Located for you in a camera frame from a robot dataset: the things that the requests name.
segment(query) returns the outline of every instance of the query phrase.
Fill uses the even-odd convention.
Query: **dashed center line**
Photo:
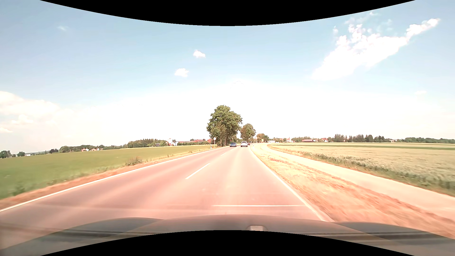
[[[204,169],[204,167],[206,167],[206,166],[209,165],[209,164],[210,164],[210,163],[208,163],[208,164],[202,166],[199,170],[195,171],[194,173],[192,173],[190,176],[186,177],[185,179],[189,179],[191,176],[195,175],[198,171]]]

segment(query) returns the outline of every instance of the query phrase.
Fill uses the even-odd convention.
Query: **car hood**
[[[430,255],[446,255],[455,251],[455,240],[432,233],[394,225],[369,222],[325,222],[320,220],[291,219],[266,215],[207,215],[176,219],[120,218],[104,220],[52,233],[1,250],[2,255],[24,255],[34,251],[40,255],[80,246],[136,236],[170,232],[202,230],[259,230],[321,236],[350,241],[393,251],[420,255],[422,250]]]

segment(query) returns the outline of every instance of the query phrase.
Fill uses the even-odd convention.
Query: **road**
[[[250,148],[214,149],[0,212],[0,247],[95,221],[218,214],[323,220]]]

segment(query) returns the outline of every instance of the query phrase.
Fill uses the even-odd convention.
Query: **large tree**
[[[242,117],[231,111],[231,108],[225,105],[218,106],[207,123],[207,131],[210,138],[217,138],[217,144],[225,146],[228,141],[235,140],[237,132],[240,130]]]
[[[243,140],[250,141],[254,137],[254,135],[256,135],[256,130],[250,123],[245,124],[240,130],[240,137]]]

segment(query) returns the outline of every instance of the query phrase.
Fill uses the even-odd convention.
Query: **grass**
[[[210,145],[125,148],[0,159],[0,199],[123,166],[208,148]]]
[[[270,148],[455,196],[455,145],[435,149],[271,144]]]

